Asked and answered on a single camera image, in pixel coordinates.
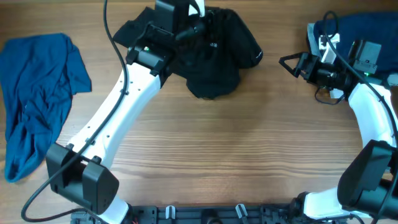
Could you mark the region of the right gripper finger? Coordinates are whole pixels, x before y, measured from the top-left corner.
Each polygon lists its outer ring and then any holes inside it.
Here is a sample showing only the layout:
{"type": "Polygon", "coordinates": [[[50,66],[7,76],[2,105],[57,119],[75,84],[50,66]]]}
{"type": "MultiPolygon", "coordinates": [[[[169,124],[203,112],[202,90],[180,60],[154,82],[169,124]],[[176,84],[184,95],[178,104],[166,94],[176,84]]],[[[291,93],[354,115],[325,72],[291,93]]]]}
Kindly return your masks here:
{"type": "Polygon", "coordinates": [[[283,56],[279,59],[279,64],[281,66],[283,66],[295,78],[298,78],[301,73],[301,68],[302,68],[302,59],[301,59],[302,55],[303,55],[303,53],[296,53],[296,54],[292,54],[292,55],[283,56]],[[293,60],[293,59],[298,59],[298,62],[294,68],[292,68],[286,64],[286,61],[293,60]]]}
{"type": "MultiPolygon", "coordinates": [[[[340,35],[335,34],[334,36],[329,36],[331,43],[333,44],[334,48],[340,42],[340,35]]],[[[324,35],[321,35],[318,39],[319,44],[319,51],[321,53],[321,63],[333,63],[336,58],[336,54],[331,49],[330,44],[327,42],[327,39],[324,35]]]]}

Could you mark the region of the black t-shirt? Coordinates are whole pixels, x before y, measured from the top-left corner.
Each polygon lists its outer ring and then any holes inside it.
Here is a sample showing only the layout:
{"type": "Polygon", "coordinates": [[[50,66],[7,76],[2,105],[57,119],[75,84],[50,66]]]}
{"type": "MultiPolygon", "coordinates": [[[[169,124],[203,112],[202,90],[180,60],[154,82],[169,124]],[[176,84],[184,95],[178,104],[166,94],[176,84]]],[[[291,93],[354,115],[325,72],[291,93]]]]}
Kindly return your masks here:
{"type": "MultiPolygon", "coordinates": [[[[154,9],[146,7],[136,19],[127,21],[112,40],[129,49],[148,22],[155,25],[154,9]]],[[[206,7],[204,21],[202,35],[176,41],[168,34],[162,36],[162,43],[174,53],[171,74],[183,77],[197,98],[210,100],[235,91],[241,80],[239,71],[258,65],[263,52],[235,11],[206,7]]]]}

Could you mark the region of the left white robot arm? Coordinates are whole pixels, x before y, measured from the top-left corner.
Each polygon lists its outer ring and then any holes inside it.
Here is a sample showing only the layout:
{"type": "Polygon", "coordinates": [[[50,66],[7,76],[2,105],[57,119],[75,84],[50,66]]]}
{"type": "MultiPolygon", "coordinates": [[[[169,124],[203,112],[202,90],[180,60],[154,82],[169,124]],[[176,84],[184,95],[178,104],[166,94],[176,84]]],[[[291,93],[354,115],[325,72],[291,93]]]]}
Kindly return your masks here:
{"type": "Polygon", "coordinates": [[[110,168],[126,133],[172,73],[178,46],[205,29],[203,1],[157,1],[112,36],[114,47],[127,48],[117,84],[87,125],[66,146],[51,145],[45,158],[51,190],[77,204],[78,213],[100,223],[132,220],[110,168]]]}

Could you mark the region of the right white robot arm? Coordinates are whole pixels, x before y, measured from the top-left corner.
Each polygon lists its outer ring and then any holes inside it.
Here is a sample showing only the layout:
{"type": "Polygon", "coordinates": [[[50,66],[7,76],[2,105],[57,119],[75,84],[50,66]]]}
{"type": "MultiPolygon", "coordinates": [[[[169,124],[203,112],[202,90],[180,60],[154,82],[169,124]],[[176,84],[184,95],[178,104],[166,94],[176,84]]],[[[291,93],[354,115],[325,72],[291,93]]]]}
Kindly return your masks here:
{"type": "Polygon", "coordinates": [[[348,102],[363,144],[336,187],[304,192],[293,199],[290,219],[320,223],[350,217],[396,220],[397,116],[388,87],[375,76],[382,46],[355,40],[342,56],[337,50],[341,43],[339,34],[322,35],[317,54],[300,52],[279,59],[294,77],[330,91],[337,102],[348,102]]]}

